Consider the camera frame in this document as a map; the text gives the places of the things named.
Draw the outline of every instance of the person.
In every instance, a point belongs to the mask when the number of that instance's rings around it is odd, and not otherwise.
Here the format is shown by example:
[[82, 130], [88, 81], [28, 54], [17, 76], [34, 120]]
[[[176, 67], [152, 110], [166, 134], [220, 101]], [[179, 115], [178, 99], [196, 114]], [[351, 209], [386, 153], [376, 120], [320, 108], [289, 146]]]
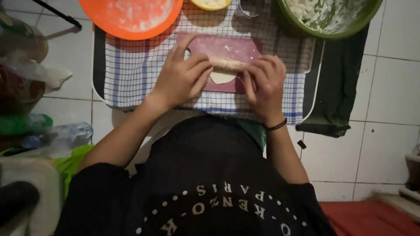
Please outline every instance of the person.
[[247, 101], [268, 128], [267, 159], [244, 129], [203, 115], [157, 140], [137, 174], [124, 170], [157, 119], [205, 87], [208, 56], [184, 60], [196, 36], [169, 51], [154, 89], [86, 155], [56, 236], [335, 235], [284, 125], [286, 68], [276, 56], [243, 71]]

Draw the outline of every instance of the pink cutting board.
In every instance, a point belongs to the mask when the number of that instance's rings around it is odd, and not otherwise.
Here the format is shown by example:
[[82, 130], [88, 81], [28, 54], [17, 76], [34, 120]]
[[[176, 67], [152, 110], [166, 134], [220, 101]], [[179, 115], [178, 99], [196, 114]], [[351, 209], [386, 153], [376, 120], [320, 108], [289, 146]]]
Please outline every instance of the pink cutting board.
[[[188, 33], [178, 33], [176, 41], [179, 42]], [[203, 52], [209, 57], [226, 58], [244, 63], [251, 63], [261, 55], [263, 46], [255, 39], [221, 37], [215, 35], [201, 34], [188, 46], [191, 55]], [[230, 92], [244, 94], [245, 88], [242, 73], [238, 73], [232, 81], [226, 84], [215, 84], [211, 78], [208, 79], [204, 91]]]

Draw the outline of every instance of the person's left hand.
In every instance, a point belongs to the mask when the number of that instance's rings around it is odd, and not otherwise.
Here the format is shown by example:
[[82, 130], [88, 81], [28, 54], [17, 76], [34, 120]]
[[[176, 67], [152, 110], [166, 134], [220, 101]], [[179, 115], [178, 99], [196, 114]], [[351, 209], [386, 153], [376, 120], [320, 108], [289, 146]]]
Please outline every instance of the person's left hand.
[[185, 50], [196, 37], [197, 34], [187, 35], [169, 51], [156, 85], [146, 99], [170, 110], [200, 95], [213, 68], [204, 53], [184, 60]]

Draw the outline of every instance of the checkered cloth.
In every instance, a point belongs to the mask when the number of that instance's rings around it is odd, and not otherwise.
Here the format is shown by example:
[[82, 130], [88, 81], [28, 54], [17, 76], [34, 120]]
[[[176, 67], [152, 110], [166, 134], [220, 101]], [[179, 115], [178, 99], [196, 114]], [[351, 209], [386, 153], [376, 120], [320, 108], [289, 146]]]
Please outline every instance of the checkered cloth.
[[[124, 111], [131, 111], [140, 104], [153, 89], [179, 32], [252, 37], [263, 43], [262, 54], [277, 55], [286, 64], [288, 74], [284, 83], [283, 112], [289, 125], [301, 123], [305, 72], [310, 70], [315, 40], [286, 37], [270, 16], [270, 0], [266, 0], [264, 13], [252, 26], [243, 26], [232, 20], [237, 1], [233, 0], [227, 9], [205, 11], [190, 0], [184, 0], [174, 24], [151, 39], [128, 41], [107, 34], [105, 103]], [[250, 110], [244, 94], [202, 92], [200, 98], [180, 109], [259, 120]]]

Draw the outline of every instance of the orange plate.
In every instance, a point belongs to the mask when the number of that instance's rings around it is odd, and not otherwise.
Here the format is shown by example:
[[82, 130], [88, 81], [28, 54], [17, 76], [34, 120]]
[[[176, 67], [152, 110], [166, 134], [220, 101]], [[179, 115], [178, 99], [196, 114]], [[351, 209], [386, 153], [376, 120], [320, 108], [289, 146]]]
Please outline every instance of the orange plate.
[[183, 0], [79, 0], [86, 15], [113, 36], [128, 40], [154, 37], [176, 20]]

